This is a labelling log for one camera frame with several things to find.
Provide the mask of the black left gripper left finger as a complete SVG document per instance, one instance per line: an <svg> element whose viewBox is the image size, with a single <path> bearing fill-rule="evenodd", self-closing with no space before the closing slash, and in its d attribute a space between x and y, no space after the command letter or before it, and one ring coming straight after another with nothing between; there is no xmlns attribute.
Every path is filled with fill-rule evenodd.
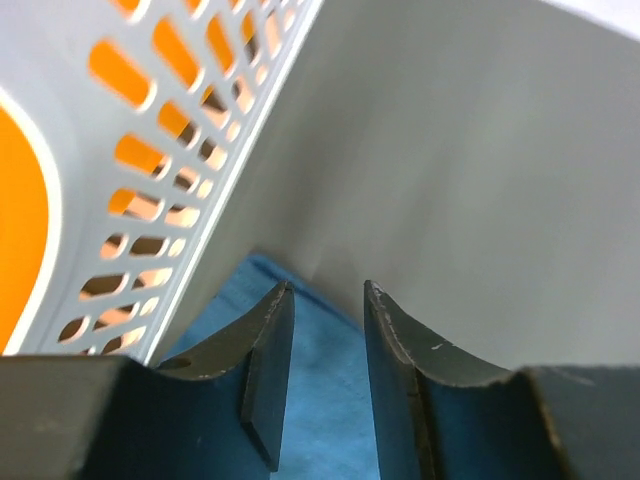
<svg viewBox="0 0 640 480"><path fill-rule="evenodd" d="M282 282L156 367L119 355L1 361L5 479L267 479L278 469L294 331Z"/></svg>

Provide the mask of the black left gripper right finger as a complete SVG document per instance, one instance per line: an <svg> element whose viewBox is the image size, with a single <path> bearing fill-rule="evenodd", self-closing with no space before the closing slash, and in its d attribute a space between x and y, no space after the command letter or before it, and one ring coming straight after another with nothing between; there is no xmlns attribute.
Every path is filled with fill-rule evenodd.
<svg viewBox="0 0 640 480"><path fill-rule="evenodd" d="M510 371L429 329L378 284L364 331L384 479L635 479L639 369Z"/></svg>

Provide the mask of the blue t shirt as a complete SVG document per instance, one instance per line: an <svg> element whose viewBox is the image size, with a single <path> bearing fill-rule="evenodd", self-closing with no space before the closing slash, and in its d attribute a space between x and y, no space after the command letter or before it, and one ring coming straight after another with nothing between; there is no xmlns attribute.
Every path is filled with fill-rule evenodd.
<svg viewBox="0 0 640 480"><path fill-rule="evenodd" d="M262 254L242 260L168 352L177 355L246 313L272 287L295 292L295 325L279 469L273 478L376 479L374 420L362 330L308 283Z"/></svg>

